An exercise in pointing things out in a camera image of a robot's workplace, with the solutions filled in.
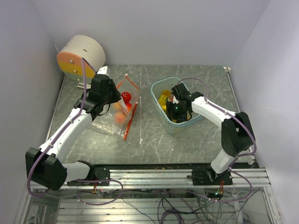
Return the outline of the red toy wax apple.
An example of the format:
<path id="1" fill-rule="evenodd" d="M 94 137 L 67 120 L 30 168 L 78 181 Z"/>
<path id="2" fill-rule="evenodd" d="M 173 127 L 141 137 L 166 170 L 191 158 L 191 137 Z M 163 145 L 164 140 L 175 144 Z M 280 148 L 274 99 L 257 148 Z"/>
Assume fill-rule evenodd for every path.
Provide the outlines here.
<path id="1" fill-rule="evenodd" d="M 124 91 L 124 92 L 121 94 L 121 96 L 122 96 L 122 99 L 123 99 L 123 101 L 124 101 L 125 103 L 131 101 L 132 96 L 131 96 L 131 94 L 130 94 L 129 92 Z"/>

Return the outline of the clear orange-zip top bag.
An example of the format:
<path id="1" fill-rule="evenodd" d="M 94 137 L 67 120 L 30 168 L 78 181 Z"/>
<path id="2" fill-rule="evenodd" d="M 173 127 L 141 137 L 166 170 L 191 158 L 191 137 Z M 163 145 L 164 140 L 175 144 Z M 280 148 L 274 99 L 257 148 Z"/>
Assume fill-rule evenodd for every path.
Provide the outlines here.
<path id="1" fill-rule="evenodd" d="M 117 85 L 117 90 L 121 94 L 121 99 L 117 103 L 112 104 L 114 116 L 113 131 L 120 135 L 124 126 L 133 116 L 133 108 L 139 100 L 140 91 L 128 74 L 125 74 L 125 77 Z"/>

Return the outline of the red toy pear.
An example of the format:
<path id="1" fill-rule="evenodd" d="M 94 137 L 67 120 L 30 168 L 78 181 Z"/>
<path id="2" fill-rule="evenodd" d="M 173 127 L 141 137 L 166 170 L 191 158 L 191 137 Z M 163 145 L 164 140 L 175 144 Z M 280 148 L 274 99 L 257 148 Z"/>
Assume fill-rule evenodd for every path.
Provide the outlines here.
<path id="1" fill-rule="evenodd" d="M 127 112 L 130 112 L 132 105 L 129 102 L 125 103 L 125 105 L 126 105 Z"/>

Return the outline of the pink toy peach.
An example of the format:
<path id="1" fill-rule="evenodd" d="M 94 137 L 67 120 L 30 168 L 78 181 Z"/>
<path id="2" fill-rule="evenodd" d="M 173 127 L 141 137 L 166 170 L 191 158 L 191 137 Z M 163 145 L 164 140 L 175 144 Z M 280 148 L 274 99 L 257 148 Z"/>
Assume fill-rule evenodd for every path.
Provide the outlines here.
<path id="1" fill-rule="evenodd" d="M 127 122 L 128 116 L 123 112 L 116 112 L 114 119 L 117 124 L 124 125 Z"/>

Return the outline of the orange toy peach with leaf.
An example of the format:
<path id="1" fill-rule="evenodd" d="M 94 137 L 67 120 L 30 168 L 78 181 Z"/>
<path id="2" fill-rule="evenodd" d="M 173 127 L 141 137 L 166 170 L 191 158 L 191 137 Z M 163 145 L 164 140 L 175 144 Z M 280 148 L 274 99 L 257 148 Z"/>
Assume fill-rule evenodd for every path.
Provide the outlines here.
<path id="1" fill-rule="evenodd" d="M 114 103 L 113 108 L 117 112 L 122 111 L 122 106 L 119 103 Z"/>

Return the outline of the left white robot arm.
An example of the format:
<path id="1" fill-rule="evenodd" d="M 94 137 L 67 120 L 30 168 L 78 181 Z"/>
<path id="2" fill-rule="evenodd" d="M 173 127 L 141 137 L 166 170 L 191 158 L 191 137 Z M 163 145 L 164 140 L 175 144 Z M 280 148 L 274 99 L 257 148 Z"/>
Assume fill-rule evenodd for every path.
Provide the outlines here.
<path id="1" fill-rule="evenodd" d="M 103 115 L 104 106 L 120 99 L 121 94 L 114 80 L 109 75 L 96 74 L 90 89 L 84 90 L 59 129 L 39 148 L 31 147 L 26 152 L 27 187 L 35 182 L 56 191 L 65 182 L 78 180 L 84 185 L 91 185 L 95 181 L 92 164 L 81 161 L 64 164 L 63 160 L 78 136 L 98 116 Z"/>

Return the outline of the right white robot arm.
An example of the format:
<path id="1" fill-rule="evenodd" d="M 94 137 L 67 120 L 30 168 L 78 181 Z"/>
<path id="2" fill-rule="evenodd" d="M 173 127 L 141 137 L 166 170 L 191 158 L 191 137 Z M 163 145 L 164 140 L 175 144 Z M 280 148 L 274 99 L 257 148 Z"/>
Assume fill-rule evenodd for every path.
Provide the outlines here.
<path id="1" fill-rule="evenodd" d="M 171 89 L 172 100 L 166 100 L 166 114 L 171 121 L 183 123 L 199 114 L 221 129 L 221 151 L 198 178 L 215 185 L 236 162 L 241 152 L 255 145 L 249 117 L 244 112 L 231 112 L 211 102 L 200 92 L 190 93 L 183 83 Z"/>

